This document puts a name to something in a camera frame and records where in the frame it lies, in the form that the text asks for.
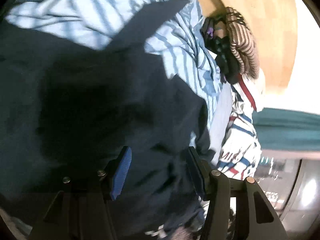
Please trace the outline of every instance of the ribbed fabric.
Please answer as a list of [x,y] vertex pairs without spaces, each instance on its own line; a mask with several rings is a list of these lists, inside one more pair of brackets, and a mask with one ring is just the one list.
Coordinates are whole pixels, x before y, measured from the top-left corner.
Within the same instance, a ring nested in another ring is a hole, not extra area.
[[226,9],[231,52],[239,62],[240,73],[247,73],[256,79],[259,77],[260,64],[254,37],[243,16],[231,7]]

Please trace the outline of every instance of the green curtain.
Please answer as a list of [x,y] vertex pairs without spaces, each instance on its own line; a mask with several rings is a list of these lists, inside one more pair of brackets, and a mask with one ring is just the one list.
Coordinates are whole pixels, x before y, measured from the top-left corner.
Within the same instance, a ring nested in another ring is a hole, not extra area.
[[265,108],[252,119],[262,149],[320,151],[320,115]]

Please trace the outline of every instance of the wooden surface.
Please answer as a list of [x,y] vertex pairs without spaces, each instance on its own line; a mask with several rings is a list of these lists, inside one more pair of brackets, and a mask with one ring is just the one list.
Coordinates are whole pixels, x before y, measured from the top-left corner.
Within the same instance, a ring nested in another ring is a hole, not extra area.
[[257,41],[260,66],[266,76],[266,93],[287,88],[297,48],[295,0],[199,0],[204,15],[231,6],[244,16]]

